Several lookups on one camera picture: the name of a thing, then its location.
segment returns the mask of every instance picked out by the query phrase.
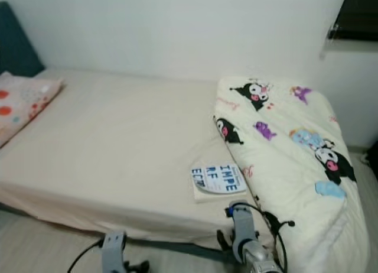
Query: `comforter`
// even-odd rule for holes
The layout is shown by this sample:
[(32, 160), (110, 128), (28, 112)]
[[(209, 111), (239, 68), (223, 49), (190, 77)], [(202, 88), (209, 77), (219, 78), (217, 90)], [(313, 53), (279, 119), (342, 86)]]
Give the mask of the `comforter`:
[(369, 242), (357, 179), (326, 98), (229, 77), (219, 83), (214, 118), (273, 235), (282, 236), (288, 272), (364, 272)]

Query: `pink pillow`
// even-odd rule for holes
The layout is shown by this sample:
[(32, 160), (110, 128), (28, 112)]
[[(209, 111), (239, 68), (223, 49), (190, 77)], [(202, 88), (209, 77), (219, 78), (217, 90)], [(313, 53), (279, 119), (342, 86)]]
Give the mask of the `pink pillow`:
[(61, 83), (8, 72), (0, 75), (0, 147), (47, 106)]

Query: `headboard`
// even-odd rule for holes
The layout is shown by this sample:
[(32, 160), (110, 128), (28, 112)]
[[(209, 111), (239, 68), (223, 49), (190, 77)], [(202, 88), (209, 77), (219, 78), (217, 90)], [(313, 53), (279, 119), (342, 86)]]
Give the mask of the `headboard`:
[(7, 2), (0, 2), (0, 74), (33, 77), (45, 69)]

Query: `wire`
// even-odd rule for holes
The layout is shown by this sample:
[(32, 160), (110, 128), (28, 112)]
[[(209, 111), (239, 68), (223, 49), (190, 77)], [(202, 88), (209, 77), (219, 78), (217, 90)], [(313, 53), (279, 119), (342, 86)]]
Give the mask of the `wire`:
[[(249, 203), (245, 203), (245, 202), (237, 202), (233, 205), (231, 205), (231, 208), (234, 208), (235, 206), (238, 206), (238, 205), (244, 205), (244, 206), (249, 206), (251, 207), (252, 209), (255, 209), (257, 212), (259, 212), (263, 217), (266, 217), (265, 213), (263, 211), (261, 211), (260, 209), (258, 209), (256, 206), (252, 205), (252, 204), (249, 204)], [(289, 222), (285, 222), (287, 223), (289, 226), (294, 226), (295, 224), (292, 223), (292, 221), (289, 221)], [(285, 244), (282, 240), (282, 237), (280, 235), (279, 232), (277, 232), (277, 236), (278, 236), (278, 239), (279, 239), (279, 242), (280, 244), (282, 245), (282, 251), (283, 251), (283, 273), (288, 273), (288, 257), (286, 255), (286, 248), (285, 248)]]
[(97, 242), (95, 242), (94, 244), (88, 246), (85, 250), (83, 250), (81, 252), (81, 254), (79, 254), (77, 256), (77, 258), (72, 262), (70, 268), (68, 269), (67, 273), (71, 273), (72, 272), (72, 269), (75, 267), (75, 265), (77, 264), (77, 261), (80, 260), (80, 258), (83, 257), (84, 254), (86, 254), (88, 251), (90, 251), (92, 248), (95, 248), (96, 246), (101, 246), (103, 244), (103, 239), (100, 239), (98, 240)]

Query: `bed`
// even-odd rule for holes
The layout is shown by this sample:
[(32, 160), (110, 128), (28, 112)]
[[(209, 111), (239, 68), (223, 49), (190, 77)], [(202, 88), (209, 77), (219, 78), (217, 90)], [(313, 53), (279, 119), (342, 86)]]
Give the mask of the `bed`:
[[(212, 121), (215, 83), (54, 69), (37, 77), (63, 78), (64, 88), (0, 150), (0, 202), (77, 229), (219, 249), (231, 199), (196, 203), (190, 178), (192, 167), (233, 161)], [(255, 223), (272, 246), (257, 213)]]

